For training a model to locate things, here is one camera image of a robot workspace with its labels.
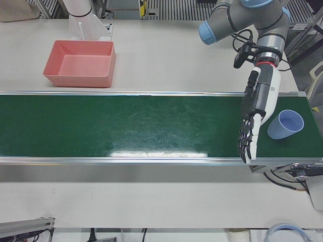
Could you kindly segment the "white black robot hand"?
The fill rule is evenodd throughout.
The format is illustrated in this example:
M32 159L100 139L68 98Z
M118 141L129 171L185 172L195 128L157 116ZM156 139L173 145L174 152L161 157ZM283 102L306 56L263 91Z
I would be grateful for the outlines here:
M281 74L271 64L257 64L250 73L241 102L238 153L244 163L256 159L260 127L276 108Z

